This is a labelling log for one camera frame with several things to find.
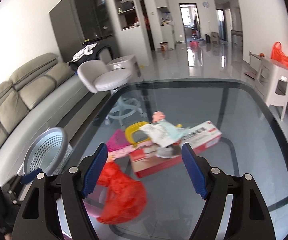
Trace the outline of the white plastic stool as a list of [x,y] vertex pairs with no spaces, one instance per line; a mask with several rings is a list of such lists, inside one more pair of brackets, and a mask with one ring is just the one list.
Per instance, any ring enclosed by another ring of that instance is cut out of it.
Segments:
[[261,57],[254,89],[268,107],[282,107],[280,117],[282,121],[288,104],[288,68],[279,61],[265,56]]
[[132,71],[134,76],[141,77],[141,71],[135,55],[128,55],[116,58],[110,61],[107,64],[107,66],[110,69],[120,69],[120,68],[129,69]]

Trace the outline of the pile of clothes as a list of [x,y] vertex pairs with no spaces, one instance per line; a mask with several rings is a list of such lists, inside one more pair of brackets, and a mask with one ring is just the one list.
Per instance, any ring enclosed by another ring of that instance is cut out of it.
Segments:
[[93,43],[86,45],[82,50],[74,54],[73,59],[69,61],[69,67],[76,72],[78,67],[86,61],[99,60],[105,64],[113,59],[113,51],[110,46],[105,44]]

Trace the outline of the grey sofa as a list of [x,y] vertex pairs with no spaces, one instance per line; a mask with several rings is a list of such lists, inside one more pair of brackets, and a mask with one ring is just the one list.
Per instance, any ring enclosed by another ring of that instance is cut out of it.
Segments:
[[33,141],[52,127],[72,139],[106,92],[92,94],[68,64],[42,54],[0,84],[0,185],[19,172]]

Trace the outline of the red plastic bag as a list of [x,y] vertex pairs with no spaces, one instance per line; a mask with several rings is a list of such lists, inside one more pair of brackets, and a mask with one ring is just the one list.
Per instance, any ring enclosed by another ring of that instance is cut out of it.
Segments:
[[138,217],[147,205],[143,184],[123,173],[113,161],[104,165],[97,184],[107,188],[104,208],[97,218],[100,223],[126,223]]

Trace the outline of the white swivel chair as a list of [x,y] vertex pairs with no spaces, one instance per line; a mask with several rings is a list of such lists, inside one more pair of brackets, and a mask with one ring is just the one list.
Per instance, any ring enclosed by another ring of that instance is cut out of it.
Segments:
[[[103,61],[92,60],[82,63],[77,69],[77,75],[93,94],[98,92],[113,94],[119,87],[130,81],[132,72],[125,68],[111,70]],[[124,128],[123,120],[136,112],[143,118],[147,117],[147,113],[144,112],[137,99],[120,97],[106,116],[105,124],[109,125],[112,120],[117,120]]]

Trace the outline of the round wall clock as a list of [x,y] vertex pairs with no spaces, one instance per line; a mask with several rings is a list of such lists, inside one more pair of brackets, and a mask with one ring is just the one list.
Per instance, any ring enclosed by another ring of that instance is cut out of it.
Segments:
[[209,4],[209,2],[203,2],[203,6],[204,6],[205,8],[209,8],[209,7],[210,7],[210,4]]

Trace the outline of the red white toothpaste box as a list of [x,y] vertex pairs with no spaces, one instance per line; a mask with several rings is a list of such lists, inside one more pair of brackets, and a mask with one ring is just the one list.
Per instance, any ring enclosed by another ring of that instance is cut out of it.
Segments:
[[188,143],[195,154],[207,150],[219,143],[222,132],[211,122],[205,121],[202,124],[189,128],[180,139],[167,147],[153,144],[142,146],[130,154],[132,171],[137,178],[150,176],[183,161],[182,147]]

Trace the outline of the pink toy on floor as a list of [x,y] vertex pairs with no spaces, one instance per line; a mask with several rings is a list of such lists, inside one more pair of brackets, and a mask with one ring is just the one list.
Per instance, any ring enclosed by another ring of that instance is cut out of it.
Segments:
[[199,47],[198,41],[190,41],[190,48],[197,49]]

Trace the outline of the white plastic stool right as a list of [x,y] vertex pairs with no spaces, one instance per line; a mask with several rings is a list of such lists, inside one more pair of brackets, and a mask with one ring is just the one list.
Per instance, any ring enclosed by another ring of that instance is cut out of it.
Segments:
[[288,68],[279,61],[265,56],[261,57],[254,89],[268,107],[282,107],[280,117],[282,121],[288,104]]

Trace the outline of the small brown waste bin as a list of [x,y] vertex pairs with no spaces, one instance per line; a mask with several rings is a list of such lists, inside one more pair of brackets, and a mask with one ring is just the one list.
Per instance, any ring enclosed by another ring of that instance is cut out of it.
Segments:
[[160,50],[161,51],[168,51],[168,42],[161,42],[160,43]]

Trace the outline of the orange plastic bag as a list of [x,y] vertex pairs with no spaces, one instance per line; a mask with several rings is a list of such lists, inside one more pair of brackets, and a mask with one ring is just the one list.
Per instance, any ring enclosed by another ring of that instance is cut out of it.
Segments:
[[283,53],[281,42],[274,43],[270,58],[272,60],[278,61],[288,68],[288,56]]

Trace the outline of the pink pig toy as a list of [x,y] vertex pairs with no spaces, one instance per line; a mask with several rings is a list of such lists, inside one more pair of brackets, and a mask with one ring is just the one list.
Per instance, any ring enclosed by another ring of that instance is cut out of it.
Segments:
[[152,116],[152,123],[159,122],[162,120],[165,120],[165,114],[160,111],[154,112]]

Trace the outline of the white plastic stool left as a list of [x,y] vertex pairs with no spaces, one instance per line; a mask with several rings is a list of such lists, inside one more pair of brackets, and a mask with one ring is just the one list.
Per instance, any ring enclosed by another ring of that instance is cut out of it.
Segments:
[[110,69],[120,69],[120,68],[129,69],[132,71],[134,76],[141,77],[141,71],[135,55],[128,55],[116,58],[110,61],[107,64],[107,66]]

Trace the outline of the dark grey cabinet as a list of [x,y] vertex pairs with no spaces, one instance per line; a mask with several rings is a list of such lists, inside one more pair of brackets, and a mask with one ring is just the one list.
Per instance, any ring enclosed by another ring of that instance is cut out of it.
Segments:
[[120,56],[106,0],[61,0],[49,12],[63,61],[71,61],[86,40],[110,46]]

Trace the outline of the white teal snack wrapper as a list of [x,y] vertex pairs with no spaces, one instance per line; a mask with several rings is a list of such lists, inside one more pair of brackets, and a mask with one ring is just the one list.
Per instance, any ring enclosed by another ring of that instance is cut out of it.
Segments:
[[187,134],[188,128],[177,127],[166,120],[145,124],[139,128],[153,143],[168,147],[181,140]]

